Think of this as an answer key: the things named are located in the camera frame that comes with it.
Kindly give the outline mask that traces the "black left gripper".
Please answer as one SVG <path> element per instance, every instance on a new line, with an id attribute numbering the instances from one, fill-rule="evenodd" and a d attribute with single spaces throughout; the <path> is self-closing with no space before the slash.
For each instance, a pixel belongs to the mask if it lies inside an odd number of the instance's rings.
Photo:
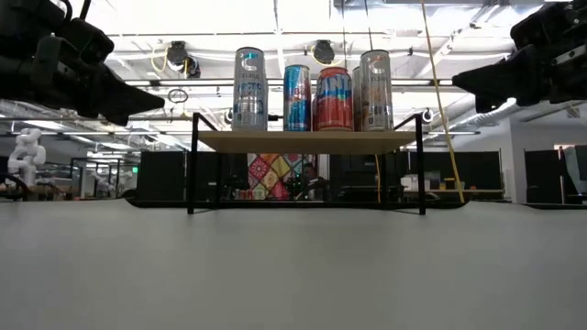
<path id="1" fill-rule="evenodd" d="M 1 2 L 1 97 L 124 127 L 128 113 L 162 108 L 105 64 L 92 76 L 92 26 L 69 0 Z"/>

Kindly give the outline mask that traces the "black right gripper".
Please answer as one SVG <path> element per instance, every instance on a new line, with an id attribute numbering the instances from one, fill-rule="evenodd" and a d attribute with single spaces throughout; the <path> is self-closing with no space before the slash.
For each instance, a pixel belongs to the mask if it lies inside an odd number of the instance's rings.
<path id="1" fill-rule="evenodd" d="M 586 0 L 547 2 L 510 36 L 518 49 L 510 58 L 451 78 L 475 96 L 477 114 L 586 98 Z"/>

